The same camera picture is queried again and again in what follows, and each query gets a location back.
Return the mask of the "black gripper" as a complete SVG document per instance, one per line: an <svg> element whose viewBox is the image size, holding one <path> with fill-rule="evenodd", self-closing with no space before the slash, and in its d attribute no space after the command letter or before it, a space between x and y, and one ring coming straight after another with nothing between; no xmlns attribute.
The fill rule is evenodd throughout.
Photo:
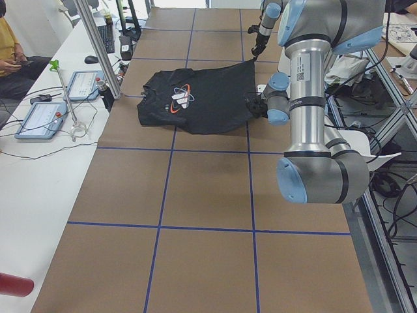
<svg viewBox="0 0 417 313"><path fill-rule="evenodd" d="M246 97L246 107L254 118L268 117L268 107L260 96Z"/></svg>
<svg viewBox="0 0 417 313"><path fill-rule="evenodd" d="M268 40L269 40L269 36L262 35L260 33L257 34L256 39L255 39L255 46L251 49L252 56L253 56L252 59L254 61L256 61L258 59L258 56L264 52L266 45L268 43Z"/></svg>

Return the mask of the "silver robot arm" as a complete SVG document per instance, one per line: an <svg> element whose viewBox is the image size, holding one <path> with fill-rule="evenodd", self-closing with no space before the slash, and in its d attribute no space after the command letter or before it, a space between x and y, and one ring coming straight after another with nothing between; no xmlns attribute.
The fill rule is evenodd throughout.
<svg viewBox="0 0 417 313"><path fill-rule="evenodd" d="M257 25L252 25L248 29L248 33L256 33L255 46L251 49L253 60L256 61L258 57L264 52L273 28L284 11L288 1L261 1L260 22Z"/></svg>
<svg viewBox="0 0 417 313"><path fill-rule="evenodd" d="M281 195L295 203L348 203L369 183L369 168L326 116L324 61L374 47L382 35L384 1L263 1L254 57L273 29L290 72L269 79L261 100L272 125L289 123L291 145L277 164Z"/></svg>

